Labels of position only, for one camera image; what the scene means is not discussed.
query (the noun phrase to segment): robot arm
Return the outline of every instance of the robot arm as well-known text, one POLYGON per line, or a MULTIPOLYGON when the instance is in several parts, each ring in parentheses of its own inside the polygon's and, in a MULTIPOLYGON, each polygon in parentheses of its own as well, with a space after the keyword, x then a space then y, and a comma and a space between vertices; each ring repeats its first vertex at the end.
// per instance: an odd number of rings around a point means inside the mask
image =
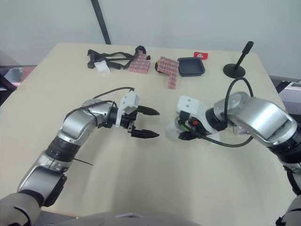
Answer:
POLYGON ((138 138, 159 136, 150 130, 135 129, 138 112, 146 115, 159 113, 152 108, 139 106, 139 97, 134 91, 122 98, 119 108, 110 102, 93 98, 66 116, 55 139, 22 179, 17 193, 0 201, 1 224, 33 225, 40 208, 55 203, 67 180, 64 172, 69 169, 80 147, 96 127, 111 128, 116 125, 138 138))
POLYGON ((208 135, 224 130, 228 125, 238 127, 240 131, 243 131, 242 133, 251 135, 277 155, 287 171, 293 191, 298 195, 283 219, 279 218, 278 224, 286 222, 286 225, 301 225, 300 126, 274 103, 250 97, 245 92, 230 95, 228 103, 226 123, 225 100, 217 102, 213 108, 209 109, 196 99, 181 96, 177 106, 178 116, 166 127, 166 135, 173 140, 207 139, 208 135))

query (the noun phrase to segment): black cable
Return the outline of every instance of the black cable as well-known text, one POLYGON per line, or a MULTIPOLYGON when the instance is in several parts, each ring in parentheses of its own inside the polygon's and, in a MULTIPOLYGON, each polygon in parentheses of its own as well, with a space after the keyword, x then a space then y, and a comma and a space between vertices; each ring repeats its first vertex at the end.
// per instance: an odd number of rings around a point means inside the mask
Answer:
MULTIPOLYGON (((106 94, 108 94, 108 93, 112 93, 112 92, 115 92, 115 91, 121 90, 121 89, 129 89, 130 91, 135 90, 133 87, 127 87, 127 86, 126 86, 126 87, 120 87, 120 88, 112 89, 112 90, 110 90, 110 91, 108 91, 108 92, 99 94, 99 95, 93 97, 93 99, 96 99, 96 98, 98 98, 98 97, 101 97, 101 96, 103 96, 103 95, 106 95, 106 94)), ((79 107, 79 108, 76 108, 76 109, 70 111, 70 112, 66 115, 64 121, 65 121, 66 118, 67 118, 69 115, 71 115, 73 112, 76 112, 76 111, 79 111, 79 110, 87 110, 90 114, 92 114, 92 113, 88 110, 88 108, 93 107, 93 106, 96 106, 96 105, 99 105, 99 104, 103 104, 103 103, 113 103, 112 105, 114 105, 115 107, 117 107, 117 104, 116 104, 115 101, 112 101, 112 100, 104 100, 104 101, 101 101, 101 102, 98 102, 98 103, 95 103, 95 104, 90 104, 90 105, 87 105, 87 106, 79 107)), ((94 118, 95 118, 96 125, 97 125, 97 124, 98 124, 97 118, 96 118, 95 115, 93 115, 93 116, 94 116, 94 118)))
POLYGON ((79 111, 79 110, 87 110, 88 108, 90 108, 90 107, 94 107, 94 106, 96 106, 96 105, 99 105, 99 104, 104 104, 104 103, 113 103, 114 101, 112 101, 112 100, 103 100, 103 101, 100 101, 100 102, 97 102, 97 103, 94 103, 94 104, 90 104, 90 105, 87 105, 87 106, 83 106, 83 107, 79 107, 79 108, 75 108, 74 110, 72 110, 72 111, 70 111, 67 115, 66 115, 66 117, 65 117, 65 119, 64 119, 64 121, 66 120, 66 118, 68 118, 69 117, 69 115, 71 115, 73 112, 76 112, 76 111, 79 111))
POLYGON ((97 121, 97 117, 89 110, 89 109, 85 109, 87 112, 89 112, 91 115, 93 115, 93 117, 95 118, 95 122, 96 122, 96 127, 98 126, 98 121, 97 121))
POLYGON ((106 95, 106 94, 109 94, 109 93, 112 93, 112 92, 115 92, 115 91, 121 90, 121 89, 129 89, 130 91, 135 90, 133 87, 120 87, 120 88, 112 89, 112 90, 110 90, 110 91, 108 91, 108 92, 99 94, 99 95, 93 97, 93 99, 96 99, 96 98, 98 98, 98 97, 101 97, 101 96, 103 96, 103 95, 106 95))
MULTIPOLYGON (((225 98, 225 108, 224 108, 224 120, 225 120, 225 123, 228 123, 228 102, 229 102, 229 96, 230 96, 230 92, 232 90, 232 87, 234 86, 234 84, 239 81, 239 80, 243 80, 245 82, 245 84, 247 85, 248 89, 249 89, 249 92, 250 92, 250 96, 253 97, 253 90, 252 90, 252 87, 250 85, 250 83, 248 82, 247 79, 245 78, 237 78, 235 80, 233 80, 233 82, 231 82, 231 84, 229 85, 229 88, 228 88, 228 91, 227 91, 227 94, 226 94, 226 98, 225 98)), ((224 147, 242 147, 242 146, 245 146, 247 144, 249 144, 251 142, 251 140, 253 140, 253 137, 249 137, 245 142, 243 143, 240 143, 240 144, 235 144, 235 145, 232 145, 232 144, 226 144, 226 143, 223 143, 223 142, 220 142, 220 141, 217 141, 217 140, 214 140, 214 139, 211 139, 209 137, 205 137, 203 135, 198 135, 199 138, 203 138, 205 140, 208 140, 212 143, 215 143, 217 145, 221 145, 221 146, 224 146, 224 147)))

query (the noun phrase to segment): gray wall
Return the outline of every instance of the gray wall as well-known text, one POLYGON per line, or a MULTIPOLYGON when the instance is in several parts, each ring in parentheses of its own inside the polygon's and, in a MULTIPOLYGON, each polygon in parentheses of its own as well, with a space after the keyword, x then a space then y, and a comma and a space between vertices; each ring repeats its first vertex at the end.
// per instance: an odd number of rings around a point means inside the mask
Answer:
POLYGON ((36 65, 58 42, 104 43, 90 0, 0 0, 0 65, 36 65))
MULTIPOLYGON (((252 40, 269 75, 301 79, 300 0, 101 0, 101 7, 112 44, 240 51, 252 40)), ((2 0, 0 30, 2 64, 36 64, 60 41, 104 43, 90 0, 2 0)))

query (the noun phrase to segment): small black square dish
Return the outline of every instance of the small black square dish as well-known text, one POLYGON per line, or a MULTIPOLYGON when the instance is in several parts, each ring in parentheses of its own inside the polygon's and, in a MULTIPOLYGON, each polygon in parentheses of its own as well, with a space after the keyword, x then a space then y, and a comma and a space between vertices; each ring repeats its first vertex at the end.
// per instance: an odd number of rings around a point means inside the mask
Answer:
POLYGON ((202 60, 198 57, 179 58, 179 72, 183 77, 200 76, 205 73, 202 60))

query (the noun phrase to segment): white small object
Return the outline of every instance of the white small object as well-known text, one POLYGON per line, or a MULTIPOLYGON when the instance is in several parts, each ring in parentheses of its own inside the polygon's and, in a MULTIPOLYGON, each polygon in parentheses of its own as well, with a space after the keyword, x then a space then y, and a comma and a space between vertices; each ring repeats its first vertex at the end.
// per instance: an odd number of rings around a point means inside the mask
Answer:
POLYGON ((117 119, 116 119, 116 127, 120 127, 121 116, 132 113, 134 110, 138 108, 139 105, 139 97, 135 94, 134 91, 130 91, 126 94, 118 107, 117 111, 117 119))
POLYGON ((105 60, 101 62, 95 62, 95 67, 98 69, 100 74, 106 74, 110 72, 110 69, 107 66, 107 62, 105 60))

